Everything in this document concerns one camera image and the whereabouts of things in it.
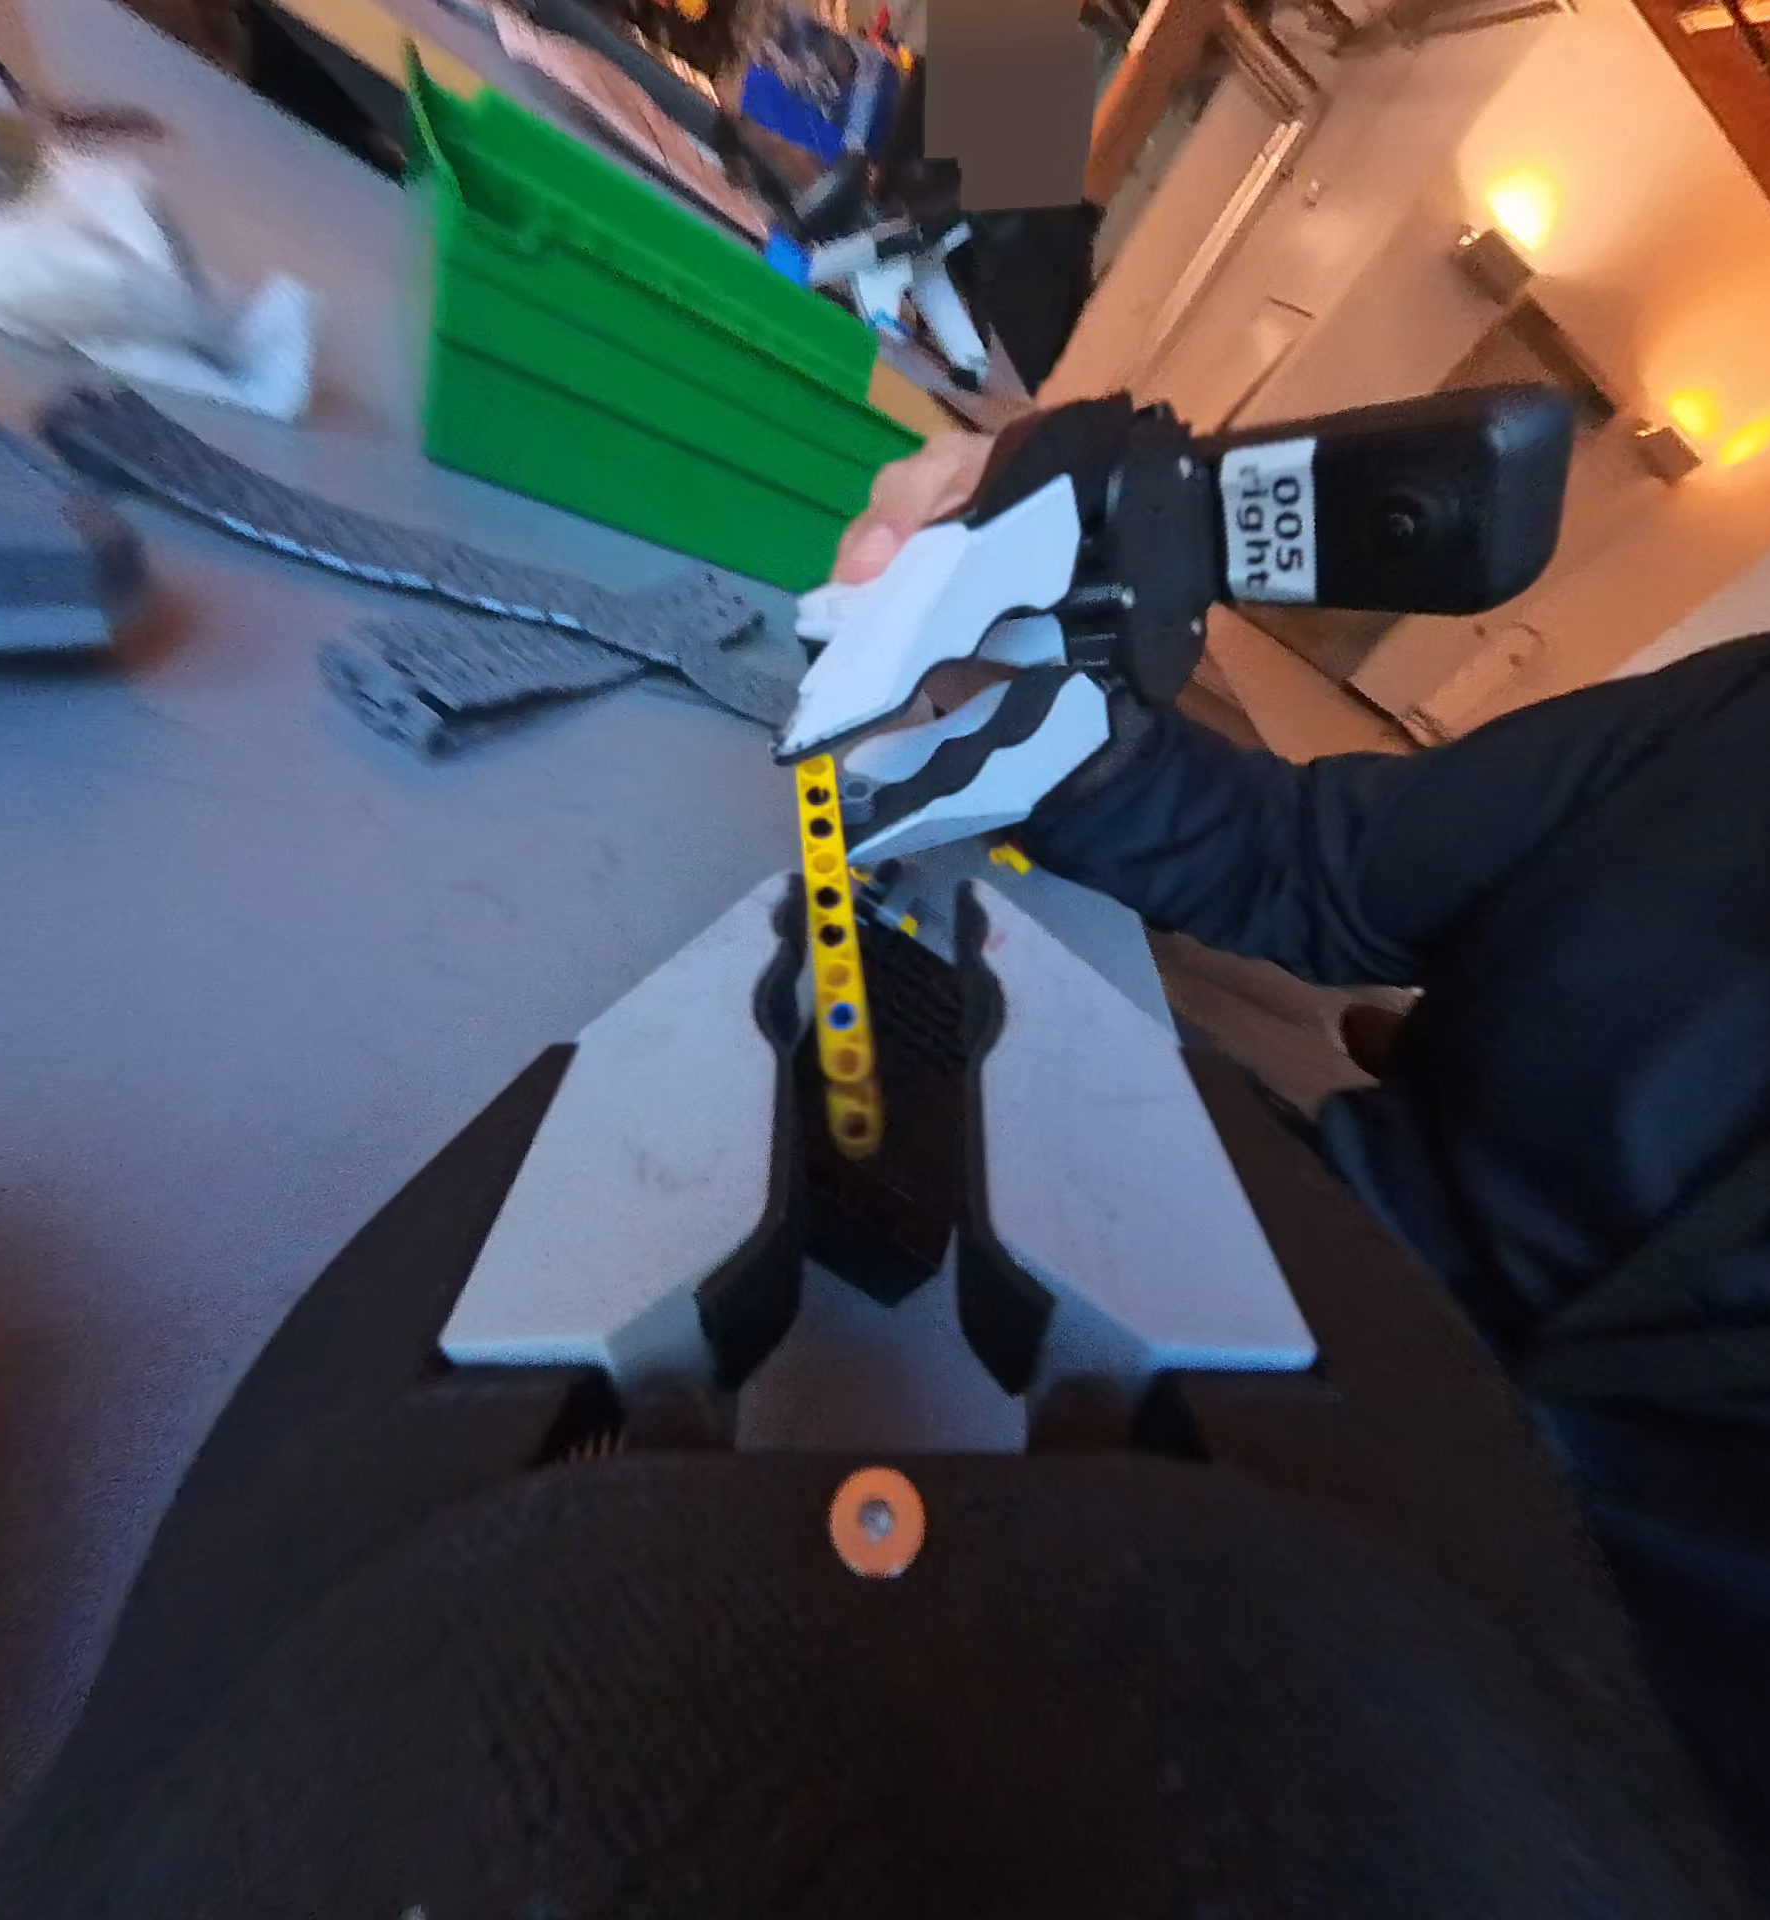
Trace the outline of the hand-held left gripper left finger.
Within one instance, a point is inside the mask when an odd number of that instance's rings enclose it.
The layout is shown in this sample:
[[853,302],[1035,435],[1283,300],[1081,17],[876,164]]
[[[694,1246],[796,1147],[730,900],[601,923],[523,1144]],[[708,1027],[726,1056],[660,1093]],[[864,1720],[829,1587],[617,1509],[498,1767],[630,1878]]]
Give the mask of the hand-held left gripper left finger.
[[801,1300],[801,885],[768,876],[592,1020],[440,1329],[454,1368],[735,1390]]

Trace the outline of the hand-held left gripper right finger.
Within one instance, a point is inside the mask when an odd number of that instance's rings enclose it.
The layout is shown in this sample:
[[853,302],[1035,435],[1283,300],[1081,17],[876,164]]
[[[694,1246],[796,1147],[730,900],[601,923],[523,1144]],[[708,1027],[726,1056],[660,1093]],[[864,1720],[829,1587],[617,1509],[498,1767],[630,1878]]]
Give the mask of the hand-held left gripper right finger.
[[1165,1023],[1011,900],[954,903],[956,1300],[1008,1397],[1302,1377],[1319,1350]]

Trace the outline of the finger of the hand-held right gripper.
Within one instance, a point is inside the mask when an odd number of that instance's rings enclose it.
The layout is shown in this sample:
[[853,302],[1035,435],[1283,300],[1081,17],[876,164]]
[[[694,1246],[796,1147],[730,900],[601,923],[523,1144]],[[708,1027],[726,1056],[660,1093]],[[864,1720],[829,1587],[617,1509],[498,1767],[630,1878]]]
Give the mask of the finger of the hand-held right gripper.
[[859,863],[943,850],[1019,825],[1111,743],[1105,689],[1067,666],[1032,666],[945,715],[849,748],[844,773],[868,785],[852,823]]
[[801,596],[794,634],[814,646],[776,732],[776,763],[801,763],[909,708],[943,665],[969,661],[1011,614],[1051,612],[1082,542],[1074,480],[1055,475],[998,514],[915,533],[863,585]]

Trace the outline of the black toy box assembly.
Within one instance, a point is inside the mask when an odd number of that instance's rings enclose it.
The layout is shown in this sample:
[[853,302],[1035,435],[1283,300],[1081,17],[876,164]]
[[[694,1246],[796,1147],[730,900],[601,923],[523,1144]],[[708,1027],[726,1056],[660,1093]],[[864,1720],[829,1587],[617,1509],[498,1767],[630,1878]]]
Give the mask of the black toy box assembly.
[[855,901],[882,1133],[864,1159],[837,1153],[814,1039],[794,1083],[803,1119],[804,1254],[873,1302],[894,1308],[945,1262],[963,1187],[965,1048],[958,977],[876,888]]

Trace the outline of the long yellow toy beam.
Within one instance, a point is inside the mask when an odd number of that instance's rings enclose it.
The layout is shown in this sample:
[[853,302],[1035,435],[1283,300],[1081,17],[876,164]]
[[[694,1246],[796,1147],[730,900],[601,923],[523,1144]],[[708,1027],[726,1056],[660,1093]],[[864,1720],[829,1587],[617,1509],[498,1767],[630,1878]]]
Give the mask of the long yellow toy beam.
[[[864,957],[852,900],[844,825],[836,800],[831,756],[818,755],[794,766],[801,840],[801,881],[811,962],[811,1017],[824,1081],[831,1147],[847,1162],[870,1159],[882,1139],[882,1093],[873,1039],[873,1013]],[[861,1004],[864,1027],[836,1035],[824,1021],[833,1002]]]

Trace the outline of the person's right forearm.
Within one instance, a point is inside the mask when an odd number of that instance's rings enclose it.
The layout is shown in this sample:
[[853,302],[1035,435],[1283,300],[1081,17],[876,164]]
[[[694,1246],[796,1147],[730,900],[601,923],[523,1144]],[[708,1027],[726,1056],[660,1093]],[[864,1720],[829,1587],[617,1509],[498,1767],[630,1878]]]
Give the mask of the person's right forearm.
[[1495,996],[1770,1050],[1770,634],[1415,755],[1151,722],[1019,829],[1063,878],[1315,985]]

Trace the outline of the grey desk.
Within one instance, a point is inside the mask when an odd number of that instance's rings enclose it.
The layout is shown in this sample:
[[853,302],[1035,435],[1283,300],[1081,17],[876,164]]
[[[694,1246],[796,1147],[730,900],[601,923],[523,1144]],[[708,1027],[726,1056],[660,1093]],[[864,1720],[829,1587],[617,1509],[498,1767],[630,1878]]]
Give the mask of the grey desk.
[[0,1824],[286,1311],[796,856],[765,736],[683,689],[417,763],[316,666],[377,596],[125,513],[148,620],[0,671]]

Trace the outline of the person's right hand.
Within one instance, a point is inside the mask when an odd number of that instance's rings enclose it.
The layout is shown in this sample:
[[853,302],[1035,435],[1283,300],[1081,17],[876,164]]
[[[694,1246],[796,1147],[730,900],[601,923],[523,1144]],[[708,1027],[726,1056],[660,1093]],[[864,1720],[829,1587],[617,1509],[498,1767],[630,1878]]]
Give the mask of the person's right hand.
[[839,537],[829,585],[861,587],[879,580],[919,533],[965,514],[993,449],[995,437],[942,435],[884,465],[867,508]]

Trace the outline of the white robot model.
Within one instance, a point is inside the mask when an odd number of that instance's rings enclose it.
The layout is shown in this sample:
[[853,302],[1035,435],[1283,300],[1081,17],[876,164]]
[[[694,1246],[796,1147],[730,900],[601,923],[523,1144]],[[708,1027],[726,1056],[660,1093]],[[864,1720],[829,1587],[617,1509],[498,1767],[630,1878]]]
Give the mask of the white robot model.
[[969,302],[949,276],[949,259],[971,241],[963,214],[894,217],[803,254],[804,284],[846,300],[881,338],[924,336],[945,380],[979,391],[991,374],[991,352]]

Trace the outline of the green plastic bin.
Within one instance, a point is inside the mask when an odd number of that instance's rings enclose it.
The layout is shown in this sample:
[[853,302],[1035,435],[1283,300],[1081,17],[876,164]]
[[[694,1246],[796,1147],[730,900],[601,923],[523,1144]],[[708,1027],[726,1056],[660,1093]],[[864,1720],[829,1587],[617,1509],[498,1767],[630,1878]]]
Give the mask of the green plastic bin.
[[610,157],[403,43],[423,453],[759,583],[824,583],[915,426],[868,328]]

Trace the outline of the folded grey toy track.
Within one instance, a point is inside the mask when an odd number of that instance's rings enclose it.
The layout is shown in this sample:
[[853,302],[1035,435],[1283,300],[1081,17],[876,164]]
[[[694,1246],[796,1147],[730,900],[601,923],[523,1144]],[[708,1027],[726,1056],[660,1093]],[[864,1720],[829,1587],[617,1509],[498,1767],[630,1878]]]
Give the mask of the folded grey toy track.
[[362,620],[323,643],[316,665],[353,717],[420,759],[650,675],[646,663],[575,631],[463,612]]

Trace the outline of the blue printed box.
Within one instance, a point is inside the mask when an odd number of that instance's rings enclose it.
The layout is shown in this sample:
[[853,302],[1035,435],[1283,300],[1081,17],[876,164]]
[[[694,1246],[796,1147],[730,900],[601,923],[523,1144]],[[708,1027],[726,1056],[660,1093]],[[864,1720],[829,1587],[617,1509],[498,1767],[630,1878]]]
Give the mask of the blue printed box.
[[831,92],[765,62],[746,63],[737,77],[740,118],[826,164],[847,154],[875,157],[894,107],[897,74],[884,67],[859,72]]

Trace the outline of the person's dark clothing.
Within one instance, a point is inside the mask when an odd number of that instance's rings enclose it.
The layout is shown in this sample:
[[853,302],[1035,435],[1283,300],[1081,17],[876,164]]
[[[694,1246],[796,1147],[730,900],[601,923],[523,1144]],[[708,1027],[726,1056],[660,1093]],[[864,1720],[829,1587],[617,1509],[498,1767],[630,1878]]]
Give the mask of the person's dark clothing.
[[1412,987],[1330,1159],[1533,1405],[1770,1894],[1770,1050],[1495,987]]

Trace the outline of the workbench table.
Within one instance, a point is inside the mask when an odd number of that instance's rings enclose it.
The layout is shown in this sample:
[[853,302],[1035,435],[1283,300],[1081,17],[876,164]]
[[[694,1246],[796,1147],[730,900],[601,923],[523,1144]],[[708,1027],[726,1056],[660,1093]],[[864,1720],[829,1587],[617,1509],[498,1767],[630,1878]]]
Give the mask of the workbench table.
[[563,130],[599,144],[692,213],[763,250],[782,276],[847,302],[911,264],[894,255],[842,277],[819,277],[818,254],[847,254],[846,236],[810,239],[798,214],[818,184],[791,185],[768,156],[705,92],[577,4],[272,3],[259,10],[304,57],[403,145],[408,53],[446,90],[510,92]]

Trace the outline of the long grey toy track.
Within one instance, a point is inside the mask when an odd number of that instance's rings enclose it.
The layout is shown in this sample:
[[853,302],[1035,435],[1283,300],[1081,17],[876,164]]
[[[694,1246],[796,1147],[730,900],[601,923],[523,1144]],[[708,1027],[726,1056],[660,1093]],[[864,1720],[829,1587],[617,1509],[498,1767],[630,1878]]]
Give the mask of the long grey toy track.
[[646,679],[683,685],[766,731],[793,708],[794,683],[757,657],[763,612],[708,569],[620,592],[499,559],[268,480],[128,388],[64,391],[42,411],[38,430],[91,480],[296,562],[405,596],[423,612],[575,631],[646,663]]

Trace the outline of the grey toy brick block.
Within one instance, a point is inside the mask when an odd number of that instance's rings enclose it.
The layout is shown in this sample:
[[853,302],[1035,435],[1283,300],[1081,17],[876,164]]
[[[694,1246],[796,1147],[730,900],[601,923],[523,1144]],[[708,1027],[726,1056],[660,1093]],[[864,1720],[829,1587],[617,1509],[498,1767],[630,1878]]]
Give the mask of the grey toy brick block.
[[0,657],[104,652],[148,592],[128,522],[0,422]]

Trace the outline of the white crumpled tissue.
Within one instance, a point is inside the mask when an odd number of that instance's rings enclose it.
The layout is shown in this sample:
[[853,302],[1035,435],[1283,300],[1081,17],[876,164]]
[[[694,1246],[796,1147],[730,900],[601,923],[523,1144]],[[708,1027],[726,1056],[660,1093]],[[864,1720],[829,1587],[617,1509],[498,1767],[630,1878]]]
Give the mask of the white crumpled tissue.
[[42,149],[0,199],[0,333],[104,374],[294,422],[312,409],[314,299],[212,276],[147,165]]

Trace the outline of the wall lamp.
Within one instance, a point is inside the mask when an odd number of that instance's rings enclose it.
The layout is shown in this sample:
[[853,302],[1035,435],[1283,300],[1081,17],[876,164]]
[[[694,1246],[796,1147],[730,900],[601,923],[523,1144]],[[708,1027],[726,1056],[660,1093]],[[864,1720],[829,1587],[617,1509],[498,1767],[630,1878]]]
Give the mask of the wall lamp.
[[1458,276],[1495,307],[1517,302],[1559,218],[1561,189],[1552,174],[1518,167],[1501,176],[1485,193],[1483,225],[1468,225],[1453,244]]
[[1770,411],[1726,421],[1708,388],[1684,388],[1665,398],[1657,421],[1631,430],[1640,468],[1665,485],[1717,470],[1754,463],[1770,449]]

